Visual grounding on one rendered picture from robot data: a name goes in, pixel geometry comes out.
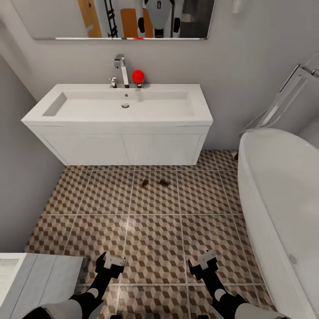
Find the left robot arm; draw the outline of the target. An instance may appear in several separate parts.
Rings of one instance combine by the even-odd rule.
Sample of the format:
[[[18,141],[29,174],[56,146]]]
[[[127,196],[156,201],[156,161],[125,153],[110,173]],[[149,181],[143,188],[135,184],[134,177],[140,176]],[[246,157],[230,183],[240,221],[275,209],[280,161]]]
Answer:
[[[102,296],[111,280],[118,279],[127,264],[125,258],[108,255],[102,260],[104,252],[96,261],[95,272],[98,273],[87,292],[72,295],[61,303],[46,303],[33,308],[19,319],[97,319],[104,301]]]

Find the mousetrap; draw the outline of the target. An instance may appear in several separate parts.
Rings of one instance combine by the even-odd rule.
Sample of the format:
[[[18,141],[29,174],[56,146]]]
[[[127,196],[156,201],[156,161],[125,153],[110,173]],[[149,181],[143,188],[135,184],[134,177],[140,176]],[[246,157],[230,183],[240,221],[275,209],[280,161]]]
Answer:
[[[165,181],[163,181],[163,180],[161,180],[161,181],[159,182],[159,184],[164,185],[165,187],[168,187],[168,186],[169,186],[169,183],[167,183],[167,182],[165,182]]]
[[[148,180],[145,179],[144,182],[142,183],[142,185],[141,185],[140,187],[141,187],[142,189],[144,189],[144,188],[146,187],[147,183],[148,183]]]

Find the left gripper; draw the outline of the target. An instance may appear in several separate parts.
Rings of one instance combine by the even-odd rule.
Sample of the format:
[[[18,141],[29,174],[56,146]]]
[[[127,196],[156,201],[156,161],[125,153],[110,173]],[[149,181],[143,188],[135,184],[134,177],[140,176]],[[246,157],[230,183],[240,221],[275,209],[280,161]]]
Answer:
[[[98,273],[96,277],[105,276],[109,284],[111,278],[118,279],[119,273],[123,273],[124,271],[124,266],[121,267],[113,264],[110,269],[104,268],[105,261],[102,259],[104,258],[105,254],[106,252],[104,252],[99,258],[97,258],[95,272]]]

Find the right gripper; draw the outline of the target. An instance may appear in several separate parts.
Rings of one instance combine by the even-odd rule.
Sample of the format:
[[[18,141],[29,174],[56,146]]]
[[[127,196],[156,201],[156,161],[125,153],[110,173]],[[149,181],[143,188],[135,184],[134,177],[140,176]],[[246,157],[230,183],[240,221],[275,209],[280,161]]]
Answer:
[[[195,275],[197,280],[203,279],[205,284],[206,284],[206,280],[210,276],[217,276],[215,271],[218,270],[218,266],[217,266],[216,260],[214,258],[207,261],[209,268],[207,268],[205,270],[202,269],[201,265],[197,265],[195,267],[192,267],[190,260],[188,260],[188,263],[189,263],[189,268],[190,268],[191,274]]]

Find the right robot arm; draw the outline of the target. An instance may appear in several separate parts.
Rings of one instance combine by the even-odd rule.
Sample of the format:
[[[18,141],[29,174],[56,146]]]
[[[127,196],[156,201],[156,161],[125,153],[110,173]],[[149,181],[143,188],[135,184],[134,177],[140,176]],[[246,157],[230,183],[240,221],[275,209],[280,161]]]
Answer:
[[[248,303],[241,295],[236,297],[225,291],[219,280],[214,249],[198,257],[199,265],[192,267],[188,260],[190,272],[197,280],[203,279],[212,297],[212,310],[217,319],[292,319],[280,312],[268,311]]]

